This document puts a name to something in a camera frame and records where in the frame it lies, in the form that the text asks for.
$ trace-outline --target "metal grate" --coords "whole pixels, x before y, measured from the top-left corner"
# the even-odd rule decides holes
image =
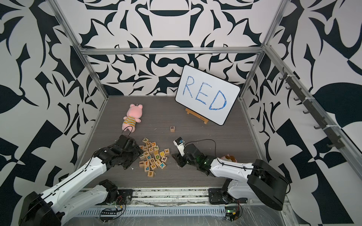
[[[98,217],[105,207],[91,207],[76,217]],[[225,216],[224,206],[127,207],[122,217]]]

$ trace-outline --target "plastic sheet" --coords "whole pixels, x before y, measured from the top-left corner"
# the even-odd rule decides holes
[[[127,211],[135,210],[137,207],[127,207]],[[74,217],[65,226],[282,226],[284,225],[282,215],[264,205],[243,205],[243,213],[239,219],[230,222],[220,216],[157,216],[157,217],[124,217],[102,222],[99,217]]]

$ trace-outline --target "whiteboard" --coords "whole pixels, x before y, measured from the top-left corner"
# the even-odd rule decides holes
[[[240,87],[191,66],[184,66],[176,102],[223,125]]]

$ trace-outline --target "pile of letter blocks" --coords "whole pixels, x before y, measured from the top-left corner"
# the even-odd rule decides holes
[[[160,152],[156,142],[150,142],[147,138],[144,138],[142,142],[144,142],[146,145],[139,146],[144,151],[143,154],[139,157],[141,160],[144,159],[144,161],[139,162],[139,167],[144,167],[144,171],[147,173],[147,175],[149,177],[153,177],[155,175],[154,170],[156,168],[164,169],[166,167],[166,156],[170,154],[170,149],[167,148]]]

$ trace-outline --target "wooden easel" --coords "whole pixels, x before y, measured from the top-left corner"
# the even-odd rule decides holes
[[[207,124],[208,121],[209,121],[207,118],[205,118],[205,117],[197,114],[196,112],[194,112],[194,111],[192,111],[192,110],[190,110],[190,109],[188,109],[188,108],[186,108],[186,112],[187,112],[187,114],[190,114],[190,113],[191,113],[192,115],[195,115],[196,117],[198,117],[199,119],[201,119],[202,121],[204,121],[204,124]]]

